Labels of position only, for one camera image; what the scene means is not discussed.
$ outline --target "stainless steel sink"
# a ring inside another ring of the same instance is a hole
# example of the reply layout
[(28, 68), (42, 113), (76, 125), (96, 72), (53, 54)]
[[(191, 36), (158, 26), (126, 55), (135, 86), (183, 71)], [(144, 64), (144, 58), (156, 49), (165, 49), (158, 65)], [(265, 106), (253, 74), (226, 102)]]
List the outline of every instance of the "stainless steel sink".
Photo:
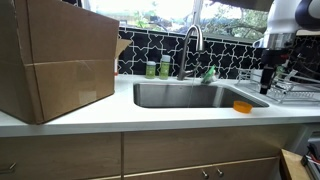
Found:
[(134, 103), (145, 108), (230, 108), (244, 101), (253, 107), (268, 104), (226, 86), (139, 83), (133, 88)]

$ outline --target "dish drying rack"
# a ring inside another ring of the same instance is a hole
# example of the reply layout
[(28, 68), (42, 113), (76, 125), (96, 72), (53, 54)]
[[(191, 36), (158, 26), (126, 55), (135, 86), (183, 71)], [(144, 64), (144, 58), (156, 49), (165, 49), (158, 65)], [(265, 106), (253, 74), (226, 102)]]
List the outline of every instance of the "dish drying rack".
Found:
[[(255, 92), (260, 92), (261, 75), (255, 74), (255, 70), (239, 69), (237, 86), (244, 86)], [(280, 77), (286, 77), (289, 74), (277, 73)], [(294, 78), (305, 83), (298, 83), (290, 80)], [(312, 103), (320, 104), (320, 81), (305, 78), (301, 76), (291, 76), (290, 78), (274, 78), (271, 88), (265, 95), (268, 98), (282, 103)]]

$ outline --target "chrome faucet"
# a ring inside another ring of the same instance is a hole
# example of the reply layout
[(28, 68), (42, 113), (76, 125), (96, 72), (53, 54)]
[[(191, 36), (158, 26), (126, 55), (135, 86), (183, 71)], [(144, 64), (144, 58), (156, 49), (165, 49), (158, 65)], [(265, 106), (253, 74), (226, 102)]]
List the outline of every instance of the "chrome faucet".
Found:
[(196, 51), (200, 52), (204, 50), (204, 42), (203, 42), (203, 35), (200, 26), (198, 25), (192, 25), (187, 32), (186, 38), (184, 39), (184, 45), (183, 45), (183, 51), (182, 51), (182, 59), (180, 64), (180, 71), (178, 74), (178, 80), (182, 81), (186, 76), (191, 75), (193, 72), (197, 70), (197, 68), (200, 66), (200, 63), (196, 65), (196, 67), (193, 70), (186, 71), (186, 54), (187, 54), (187, 46), (189, 38), (193, 31), (197, 31), (197, 46)]

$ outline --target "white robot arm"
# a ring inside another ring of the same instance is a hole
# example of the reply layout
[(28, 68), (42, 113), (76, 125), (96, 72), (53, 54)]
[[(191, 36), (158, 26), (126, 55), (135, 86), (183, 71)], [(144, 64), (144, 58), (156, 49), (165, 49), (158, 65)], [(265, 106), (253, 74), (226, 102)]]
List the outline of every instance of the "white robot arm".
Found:
[(320, 30), (320, 0), (274, 0), (264, 37), (253, 43), (253, 47), (265, 49), (261, 57), (261, 94), (267, 93), (276, 66), (287, 59), (288, 48), (300, 29)]

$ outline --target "white countertop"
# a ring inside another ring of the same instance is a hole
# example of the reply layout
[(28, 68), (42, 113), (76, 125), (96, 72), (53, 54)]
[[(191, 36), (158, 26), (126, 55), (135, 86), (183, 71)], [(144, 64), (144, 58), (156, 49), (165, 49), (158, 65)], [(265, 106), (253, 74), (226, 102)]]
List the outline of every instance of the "white countertop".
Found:
[[(114, 95), (44, 125), (27, 125), (0, 112), (0, 137), (320, 122), (320, 106), (279, 105), (258, 93), (254, 96), (269, 107), (253, 108), (250, 114), (239, 113), (233, 108), (142, 108), (133, 102), (133, 84), (138, 82), (192, 84), (193, 80), (148, 80), (143, 76), (119, 75)], [(211, 85), (223, 84), (239, 89), (236, 82), (219, 80)], [(200, 79), (195, 79), (194, 84), (200, 84)], [(253, 94), (245, 88), (240, 90)]]

